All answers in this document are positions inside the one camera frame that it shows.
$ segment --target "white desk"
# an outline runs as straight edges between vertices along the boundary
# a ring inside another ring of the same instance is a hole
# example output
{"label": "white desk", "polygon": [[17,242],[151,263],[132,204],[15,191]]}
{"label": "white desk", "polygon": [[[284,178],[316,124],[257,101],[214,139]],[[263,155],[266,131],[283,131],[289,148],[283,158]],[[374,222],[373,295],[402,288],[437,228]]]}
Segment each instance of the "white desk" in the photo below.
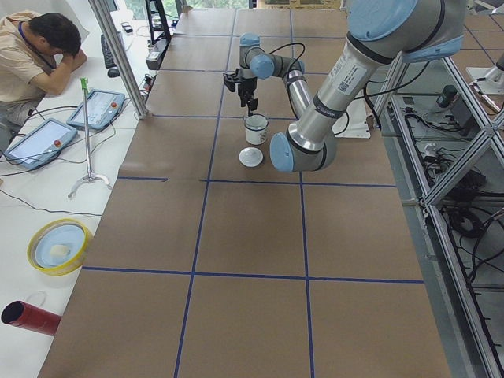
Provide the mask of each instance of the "white desk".
{"label": "white desk", "polygon": [[[133,21],[132,26],[135,31],[139,30],[139,35],[127,36],[124,39],[124,47],[138,84],[142,82],[146,73],[152,74],[145,62],[148,54],[147,37],[141,36],[148,34],[148,28],[139,29],[142,25]],[[39,111],[56,106],[78,106],[83,97],[80,77],[88,78],[90,89],[119,91],[128,97],[121,78],[111,79],[107,76],[100,45],[101,32],[99,30],[90,32],[83,43],[83,50],[88,56],[87,63],[72,74],[70,84],[62,95],[44,98],[38,107]],[[44,113],[43,116],[65,122],[71,112],[72,109],[68,109]],[[21,133],[30,132],[42,121],[40,117],[33,117],[23,127]],[[115,184],[117,170],[128,150],[137,122],[135,109],[127,101],[123,113],[113,122],[115,131],[109,126],[103,132],[91,137],[91,149],[93,149],[99,142],[115,133],[91,155],[93,170],[106,175],[112,185]],[[79,132],[77,139],[82,138],[83,132]],[[30,202],[35,207],[102,214],[110,196],[110,190],[102,181],[81,186],[74,199],[67,197],[73,184],[87,174],[84,141],[62,151],[60,158],[83,163],[72,164],[56,160],[34,172],[4,176],[2,177],[4,183],[0,189]],[[1,159],[0,176],[19,172],[23,172],[23,169],[5,162],[4,158]],[[63,314],[79,271],[61,277],[44,275],[29,265],[26,256],[28,244],[33,235],[51,221],[70,217],[84,223],[92,233],[95,233],[100,217],[36,211],[3,193],[0,193],[0,214],[1,310],[13,301],[27,301],[30,295],[42,291],[46,294],[46,300],[41,307]],[[47,335],[0,323],[2,341],[0,376],[9,378],[37,376],[52,339]]]}

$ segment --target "window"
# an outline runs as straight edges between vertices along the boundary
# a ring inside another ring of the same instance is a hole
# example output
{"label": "window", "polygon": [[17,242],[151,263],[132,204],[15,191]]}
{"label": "window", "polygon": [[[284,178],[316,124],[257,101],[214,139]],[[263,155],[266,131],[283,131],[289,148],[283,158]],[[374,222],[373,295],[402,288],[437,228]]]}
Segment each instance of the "window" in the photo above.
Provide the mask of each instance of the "window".
{"label": "window", "polygon": [[[120,8],[130,9],[137,20],[145,20],[146,0],[117,0]],[[248,8],[249,0],[186,0],[193,8]],[[168,19],[178,18],[175,0],[163,0],[165,13]]]}

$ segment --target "tripod stand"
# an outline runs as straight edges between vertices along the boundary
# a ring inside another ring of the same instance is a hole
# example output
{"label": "tripod stand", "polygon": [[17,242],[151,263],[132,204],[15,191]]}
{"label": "tripod stand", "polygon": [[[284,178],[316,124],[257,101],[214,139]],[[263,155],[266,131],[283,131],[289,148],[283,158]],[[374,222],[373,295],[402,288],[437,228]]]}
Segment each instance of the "tripod stand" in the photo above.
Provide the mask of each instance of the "tripod stand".
{"label": "tripod stand", "polygon": [[86,141],[86,166],[87,166],[87,175],[82,179],[77,180],[75,184],[73,184],[72,190],[70,191],[68,197],[74,198],[79,187],[84,183],[93,183],[97,180],[101,180],[105,183],[105,185],[112,190],[110,186],[109,179],[105,175],[99,175],[93,172],[93,168],[91,165],[91,148],[89,141],[89,122],[87,119],[87,79],[85,77],[80,78],[80,85],[82,87],[83,92],[83,111],[84,111],[84,139]]}

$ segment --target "small white dish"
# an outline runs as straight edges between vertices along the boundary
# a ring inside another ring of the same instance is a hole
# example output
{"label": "small white dish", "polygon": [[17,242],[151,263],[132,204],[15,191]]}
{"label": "small white dish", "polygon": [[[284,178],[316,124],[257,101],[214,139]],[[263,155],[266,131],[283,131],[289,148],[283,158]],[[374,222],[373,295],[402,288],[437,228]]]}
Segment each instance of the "small white dish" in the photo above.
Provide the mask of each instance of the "small white dish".
{"label": "small white dish", "polygon": [[246,167],[257,167],[262,162],[262,152],[255,147],[247,147],[240,151],[239,161]]}

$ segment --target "red cylinder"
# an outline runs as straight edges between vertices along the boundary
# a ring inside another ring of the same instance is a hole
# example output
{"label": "red cylinder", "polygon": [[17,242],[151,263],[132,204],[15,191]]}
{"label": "red cylinder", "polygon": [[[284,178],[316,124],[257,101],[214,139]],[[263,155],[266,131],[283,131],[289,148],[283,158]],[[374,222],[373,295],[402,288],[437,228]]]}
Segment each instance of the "red cylinder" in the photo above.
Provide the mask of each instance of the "red cylinder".
{"label": "red cylinder", "polygon": [[49,336],[56,334],[60,320],[59,315],[22,301],[10,303],[2,312],[3,323]]}

